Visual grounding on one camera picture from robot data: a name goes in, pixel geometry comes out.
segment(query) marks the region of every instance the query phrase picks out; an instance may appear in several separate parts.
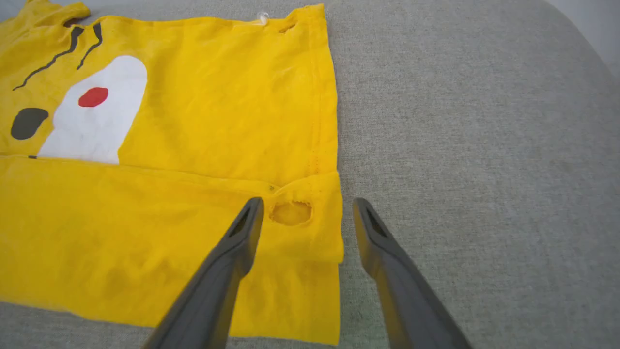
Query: hole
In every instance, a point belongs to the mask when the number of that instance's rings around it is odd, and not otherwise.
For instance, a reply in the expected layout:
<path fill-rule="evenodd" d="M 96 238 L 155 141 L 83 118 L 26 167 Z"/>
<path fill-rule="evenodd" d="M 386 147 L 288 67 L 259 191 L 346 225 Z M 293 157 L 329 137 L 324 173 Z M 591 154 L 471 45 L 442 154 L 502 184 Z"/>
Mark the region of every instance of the hole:
<path fill-rule="evenodd" d="M 286 33 L 287 31 L 289 31 L 290 29 L 294 28 L 296 24 L 297 24 L 297 23 L 293 23 L 293 24 L 289 25 L 289 26 L 288 26 L 288 27 L 286 27 L 286 28 L 282 28 L 282 29 L 280 29 L 280 30 L 278 31 L 278 33 L 280 33 L 280 34 L 284 34 L 284 33 Z"/>
<path fill-rule="evenodd" d="M 239 220 L 239 223 L 237 223 L 237 225 L 235 225 L 234 229 L 232 230 L 232 232 L 228 236 L 231 237 L 233 235 L 237 235 L 241 230 L 243 230 L 243 228 L 246 226 L 246 220 L 247 220 L 248 212 L 250 212 L 250 211 L 248 210 L 248 211 L 246 211 L 246 213 L 243 214 L 243 216 Z"/>
<path fill-rule="evenodd" d="M 298 225 L 307 222 L 311 214 L 312 206 L 310 204 L 291 201 L 276 204 L 270 218 L 280 224 Z"/>
<path fill-rule="evenodd" d="M 377 222 L 377 220 L 374 218 L 372 212 L 367 211 L 366 213 L 368 214 L 368 219 L 370 220 L 370 224 L 373 226 L 374 231 L 379 233 L 379 235 L 381 235 L 382 237 L 388 237 L 379 225 L 379 222 Z"/>

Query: t-shirt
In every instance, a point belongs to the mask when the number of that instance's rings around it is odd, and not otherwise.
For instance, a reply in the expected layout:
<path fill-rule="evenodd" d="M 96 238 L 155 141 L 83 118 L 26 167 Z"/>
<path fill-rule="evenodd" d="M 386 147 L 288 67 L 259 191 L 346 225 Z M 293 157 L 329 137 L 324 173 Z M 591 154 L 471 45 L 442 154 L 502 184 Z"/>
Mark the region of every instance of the t-shirt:
<path fill-rule="evenodd" d="M 155 326 L 265 202 L 230 334 L 336 344 L 343 245 L 323 6 L 143 22 L 28 1 L 0 24 L 0 301 Z"/>

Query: black oval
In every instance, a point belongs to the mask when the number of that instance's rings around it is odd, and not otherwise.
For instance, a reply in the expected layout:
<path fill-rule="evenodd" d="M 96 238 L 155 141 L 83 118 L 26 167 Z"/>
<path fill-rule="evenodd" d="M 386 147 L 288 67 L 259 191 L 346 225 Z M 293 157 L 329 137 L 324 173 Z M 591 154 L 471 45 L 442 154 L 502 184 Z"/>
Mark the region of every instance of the black oval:
<path fill-rule="evenodd" d="M 37 129 L 41 123 L 50 115 L 46 110 L 39 108 L 24 108 L 17 113 L 13 126 L 11 127 L 11 136 L 15 139 L 28 139 L 37 133 Z"/>

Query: gray fabric surface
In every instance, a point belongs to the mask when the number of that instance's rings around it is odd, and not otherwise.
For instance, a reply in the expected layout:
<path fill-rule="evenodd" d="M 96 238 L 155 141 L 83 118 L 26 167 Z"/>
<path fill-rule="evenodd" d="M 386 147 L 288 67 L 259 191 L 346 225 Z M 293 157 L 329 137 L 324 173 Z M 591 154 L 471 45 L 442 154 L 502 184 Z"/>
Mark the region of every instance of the gray fabric surface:
<path fill-rule="evenodd" d="M 87 4 L 93 19 L 161 20 L 304 3 Z M 345 201 L 339 347 L 387 347 L 353 231 L 364 196 L 476 348 L 617 348 L 620 86 L 578 30 L 539 0 L 326 6 Z M 148 333 L 0 305 L 2 348 L 138 348 Z"/>

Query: torn hole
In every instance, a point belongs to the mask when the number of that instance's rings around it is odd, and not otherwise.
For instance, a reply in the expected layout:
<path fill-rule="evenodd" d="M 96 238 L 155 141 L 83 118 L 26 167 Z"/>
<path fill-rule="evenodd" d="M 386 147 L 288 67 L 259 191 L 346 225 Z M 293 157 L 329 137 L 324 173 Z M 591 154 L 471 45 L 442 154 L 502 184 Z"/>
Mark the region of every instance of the torn hole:
<path fill-rule="evenodd" d="M 278 33 L 280 33 L 280 34 L 284 34 L 284 33 L 286 33 L 287 31 L 289 31 L 290 29 L 294 28 L 296 24 L 297 24 L 297 23 L 293 23 L 293 24 L 289 25 L 288 27 L 282 28 L 282 29 L 280 29 L 280 30 L 278 31 Z"/>
<path fill-rule="evenodd" d="M 274 222 L 284 225 L 298 225 L 312 216 L 312 206 L 307 202 L 290 201 L 276 204 L 269 215 Z"/>

